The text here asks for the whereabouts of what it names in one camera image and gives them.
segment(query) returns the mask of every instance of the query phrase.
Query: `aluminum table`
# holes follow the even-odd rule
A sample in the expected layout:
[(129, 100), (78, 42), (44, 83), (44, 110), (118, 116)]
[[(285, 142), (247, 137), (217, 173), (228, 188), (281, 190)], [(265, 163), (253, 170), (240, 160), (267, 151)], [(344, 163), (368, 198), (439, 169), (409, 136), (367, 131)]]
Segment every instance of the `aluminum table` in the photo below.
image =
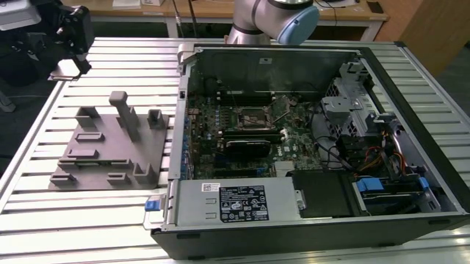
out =
[[(177, 95), (177, 45), (223, 40), (96, 38), (93, 69), (77, 81), (58, 82), (0, 180), (0, 264), (188, 263), (173, 261), (141, 227), (144, 202), (165, 192)], [(470, 184), (470, 119), (405, 48), (388, 42), (311, 41), (311, 46), (368, 46), (444, 154)], [(114, 113), (108, 95), (121, 90), (137, 113), (158, 108), (172, 115), (160, 189), (49, 191), (78, 106)], [(387, 107), (383, 95), (377, 98)], [(205, 260), (200, 263), (468, 263), (470, 226), (434, 232), (400, 246)]]

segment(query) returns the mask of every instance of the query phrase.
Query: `motherboard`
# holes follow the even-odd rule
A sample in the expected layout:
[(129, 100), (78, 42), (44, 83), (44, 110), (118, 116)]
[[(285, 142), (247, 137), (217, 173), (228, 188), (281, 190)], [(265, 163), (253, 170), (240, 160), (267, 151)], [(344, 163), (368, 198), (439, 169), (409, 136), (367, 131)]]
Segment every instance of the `motherboard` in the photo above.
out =
[(283, 177), (285, 166), (321, 169), (307, 127), (311, 110), (312, 103), (293, 95), (189, 97), (193, 179)]

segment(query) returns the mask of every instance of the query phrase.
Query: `gray plastic block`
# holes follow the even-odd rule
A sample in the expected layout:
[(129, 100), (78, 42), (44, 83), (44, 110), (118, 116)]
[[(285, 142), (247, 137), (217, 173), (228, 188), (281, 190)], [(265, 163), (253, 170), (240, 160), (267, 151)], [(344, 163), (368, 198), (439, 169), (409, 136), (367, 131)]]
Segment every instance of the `gray plastic block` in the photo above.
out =
[(93, 107), (78, 109), (78, 126), (50, 176), (49, 190), (156, 188), (168, 116), (160, 110), (134, 114), (125, 98), (125, 92), (112, 92), (109, 97), (118, 115), (98, 115)]

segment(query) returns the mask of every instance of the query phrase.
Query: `white label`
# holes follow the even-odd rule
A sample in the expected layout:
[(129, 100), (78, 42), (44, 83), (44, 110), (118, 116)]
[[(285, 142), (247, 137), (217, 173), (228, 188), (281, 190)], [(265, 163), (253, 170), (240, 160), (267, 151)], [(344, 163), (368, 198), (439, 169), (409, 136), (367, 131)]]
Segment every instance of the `white label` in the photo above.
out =
[(161, 12), (141, 12), (144, 15), (162, 15)]
[(219, 191), (220, 183), (203, 183), (201, 191)]
[(272, 59), (271, 58), (260, 58), (259, 59), (259, 64), (271, 64), (272, 63)]

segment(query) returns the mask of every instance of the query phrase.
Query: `power supply label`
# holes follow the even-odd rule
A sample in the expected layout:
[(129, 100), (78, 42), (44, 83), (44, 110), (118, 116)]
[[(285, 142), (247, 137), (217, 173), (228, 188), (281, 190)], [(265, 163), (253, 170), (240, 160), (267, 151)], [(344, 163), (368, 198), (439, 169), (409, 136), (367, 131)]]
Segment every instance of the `power supply label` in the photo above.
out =
[(220, 187), (219, 197), (221, 222), (269, 220), (263, 185)]

